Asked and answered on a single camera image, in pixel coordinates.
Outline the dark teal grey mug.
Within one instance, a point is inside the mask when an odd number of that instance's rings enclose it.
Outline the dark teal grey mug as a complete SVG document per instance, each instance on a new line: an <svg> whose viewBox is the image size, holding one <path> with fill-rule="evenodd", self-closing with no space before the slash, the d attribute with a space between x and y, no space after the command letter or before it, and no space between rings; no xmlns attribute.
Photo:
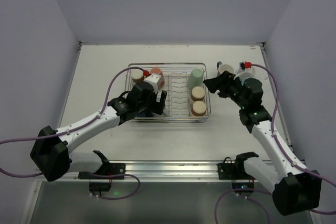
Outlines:
<svg viewBox="0 0 336 224"><path fill-rule="evenodd" d="M222 73L224 73L225 71L228 71L229 73L235 73L235 69L228 64L224 64L221 61L218 61L216 64L216 68L217 68L217 76L219 77Z"/></svg>

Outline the dark blue mug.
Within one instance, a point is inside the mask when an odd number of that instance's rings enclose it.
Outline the dark blue mug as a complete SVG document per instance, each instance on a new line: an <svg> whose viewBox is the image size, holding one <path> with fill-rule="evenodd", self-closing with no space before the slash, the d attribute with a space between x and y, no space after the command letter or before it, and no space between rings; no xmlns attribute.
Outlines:
<svg viewBox="0 0 336 224"><path fill-rule="evenodd" d="M139 118L152 118L153 114L149 111L142 111L141 113L139 113L137 115L137 117L139 117Z"/></svg>

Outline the pale blue grey cup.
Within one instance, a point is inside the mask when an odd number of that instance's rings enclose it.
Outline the pale blue grey cup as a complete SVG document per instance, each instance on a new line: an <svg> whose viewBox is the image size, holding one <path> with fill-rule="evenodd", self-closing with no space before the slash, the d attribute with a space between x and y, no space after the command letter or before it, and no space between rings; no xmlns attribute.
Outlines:
<svg viewBox="0 0 336 224"><path fill-rule="evenodd" d="M163 109L162 114L156 114L156 113L154 113L153 116L155 118L166 118L166 117L170 117L170 114L169 114L169 111L165 108L165 109Z"/></svg>

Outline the light blue mug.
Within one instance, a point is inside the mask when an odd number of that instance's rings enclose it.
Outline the light blue mug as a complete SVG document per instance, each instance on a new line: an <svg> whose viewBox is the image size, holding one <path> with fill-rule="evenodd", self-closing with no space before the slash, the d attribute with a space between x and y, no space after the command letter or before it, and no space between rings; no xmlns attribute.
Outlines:
<svg viewBox="0 0 336 224"><path fill-rule="evenodd" d="M254 66L251 66L250 68L246 69L247 72L247 78L253 78L256 74L256 69Z"/></svg>

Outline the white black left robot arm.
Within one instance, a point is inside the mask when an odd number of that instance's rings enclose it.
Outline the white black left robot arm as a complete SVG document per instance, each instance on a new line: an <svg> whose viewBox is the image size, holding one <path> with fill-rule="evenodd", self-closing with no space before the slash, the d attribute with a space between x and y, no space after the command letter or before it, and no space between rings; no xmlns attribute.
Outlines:
<svg viewBox="0 0 336 224"><path fill-rule="evenodd" d="M166 91L157 92L148 82L135 84L131 91L113 98L103 109L79 122L57 130L50 126L40 130L30 157L49 182L68 172L105 178L110 172L108 159L100 151L80 153L76 148L96 135L134 119L143 111L163 114L166 97Z"/></svg>

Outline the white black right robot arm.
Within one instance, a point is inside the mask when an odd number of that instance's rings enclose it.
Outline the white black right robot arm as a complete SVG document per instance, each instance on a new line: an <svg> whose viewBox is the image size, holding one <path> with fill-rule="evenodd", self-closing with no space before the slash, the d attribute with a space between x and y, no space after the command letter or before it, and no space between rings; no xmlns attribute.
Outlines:
<svg viewBox="0 0 336 224"><path fill-rule="evenodd" d="M274 168L254 152L238 154L231 164L223 163L225 172L258 180L271 193L275 207L283 216L319 206L322 181L318 172L309 171L277 135L272 117L262 105L262 83L255 78L241 82L225 71L203 81L210 93L230 98L239 110L239 118L248 132L261 144Z"/></svg>

